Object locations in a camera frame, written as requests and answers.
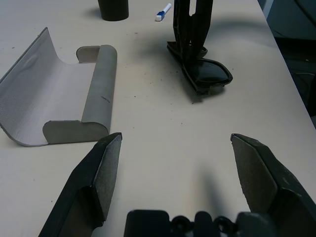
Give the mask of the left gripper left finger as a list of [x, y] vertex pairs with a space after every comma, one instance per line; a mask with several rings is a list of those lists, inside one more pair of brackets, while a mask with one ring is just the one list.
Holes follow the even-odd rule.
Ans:
[[103, 226], [116, 185], [120, 132], [99, 140], [75, 167], [39, 236], [89, 237]]

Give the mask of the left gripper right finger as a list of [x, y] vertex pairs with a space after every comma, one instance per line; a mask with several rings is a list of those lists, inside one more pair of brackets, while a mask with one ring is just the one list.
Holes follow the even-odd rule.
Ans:
[[268, 214], [281, 237], [314, 237], [316, 204], [298, 179], [258, 140], [233, 133], [231, 142], [249, 209]]

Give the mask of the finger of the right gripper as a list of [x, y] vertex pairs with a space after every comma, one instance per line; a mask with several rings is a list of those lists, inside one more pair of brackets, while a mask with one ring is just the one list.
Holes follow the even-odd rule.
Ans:
[[212, 14], [213, 0], [197, 0], [196, 11], [192, 15], [191, 42], [195, 49], [201, 49], [206, 40]]
[[175, 52], [183, 64], [190, 60], [191, 26], [189, 0], [174, 1], [173, 31], [175, 35]]

